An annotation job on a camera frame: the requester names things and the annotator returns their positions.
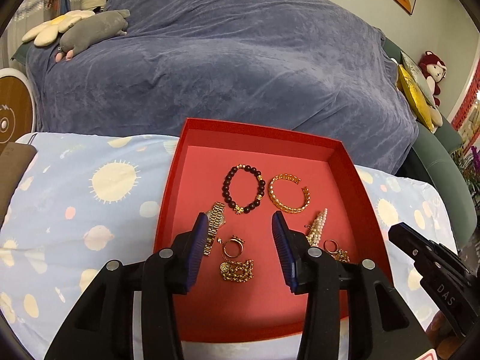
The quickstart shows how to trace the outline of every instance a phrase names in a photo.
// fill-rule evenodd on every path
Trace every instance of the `white and red sticker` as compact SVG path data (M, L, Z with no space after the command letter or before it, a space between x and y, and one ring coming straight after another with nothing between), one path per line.
M415 360L438 360L437 352L435 352L435 349L431 349Z

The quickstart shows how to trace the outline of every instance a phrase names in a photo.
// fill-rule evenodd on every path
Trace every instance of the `gray stuffed animal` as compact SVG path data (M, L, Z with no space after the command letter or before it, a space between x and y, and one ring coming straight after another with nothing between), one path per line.
M70 61L92 44L116 35L126 35L125 30L128 23L125 18L128 16L130 16L130 11L122 9L101 12L79 21L60 38L55 62L60 62L64 56L66 61Z

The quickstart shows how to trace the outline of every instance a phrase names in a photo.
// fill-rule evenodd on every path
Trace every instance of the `stuffed doll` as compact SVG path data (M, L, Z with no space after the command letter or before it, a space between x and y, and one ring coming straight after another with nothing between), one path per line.
M447 73L447 67L445 63L434 53L427 51L421 58L418 66L427 80L432 95L438 96L440 94L440 87L438 86L438 83L445 78ZM440 105L440 100L438 100L436 97L435 104L437 106Z
M92 11L70 11L65 15L58 16L53 20L46 21L28 31L22 38L23 43L35 39L33 44L37 47L48 46L53 43L59 33L64 33L80 20L93 16Z
M82 20L60 38L55 62L60 62L63 57L65 57L66 61L70 61L92 44L117 35L126 35L125 30L128 27L128 23L125 18L128 16L130 16L130 11L122 9L119 11L101 12Z

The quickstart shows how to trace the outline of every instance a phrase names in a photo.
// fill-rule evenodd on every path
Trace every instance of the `pearl necklace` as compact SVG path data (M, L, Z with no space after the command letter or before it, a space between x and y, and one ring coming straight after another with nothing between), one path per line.
M318 247L318 243L320 242L320 238L322 237L323 226L325 225L326 219L327 209L324 209L322 212L320 212L320 214L318 214L311 226L305 225L305 227L310 229L308 234L306 235L310 246Z

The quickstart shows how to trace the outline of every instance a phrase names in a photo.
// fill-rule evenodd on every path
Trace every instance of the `watch face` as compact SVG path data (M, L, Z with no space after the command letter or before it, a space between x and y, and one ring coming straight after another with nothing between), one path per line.
M212 216L212 210L209 210L205 213L207 215L208 221L210 221L210 217ZM218 227L225 225L225 216L220 214L220 224Z

